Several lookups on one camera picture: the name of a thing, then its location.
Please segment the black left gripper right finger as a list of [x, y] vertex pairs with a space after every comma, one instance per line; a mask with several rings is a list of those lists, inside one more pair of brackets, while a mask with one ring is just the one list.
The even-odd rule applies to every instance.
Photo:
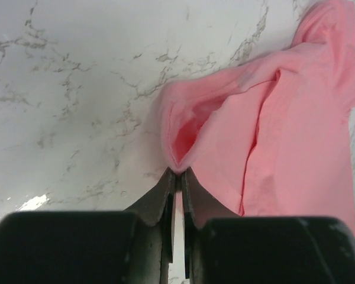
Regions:
[[185, 275], [190, 283], [236, 283], [242, 219], [214, 198], [192, 169], [180, 176]]

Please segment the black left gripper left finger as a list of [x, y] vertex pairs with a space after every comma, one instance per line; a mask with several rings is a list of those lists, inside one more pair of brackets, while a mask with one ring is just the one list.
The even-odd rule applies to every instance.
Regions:
[[127, 283], [167, 283], [173, 262], [176, 176], [166, 169], [159, 181], [125, 211], [137, 217]]

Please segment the pink t-shirt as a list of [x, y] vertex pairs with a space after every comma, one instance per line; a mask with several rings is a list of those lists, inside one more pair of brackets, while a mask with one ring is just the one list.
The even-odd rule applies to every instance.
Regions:
[[355, 234], [355, 6], [315, 4], [289, 49], [166, 85], [162, 149], [241, 216], [331, 216]]

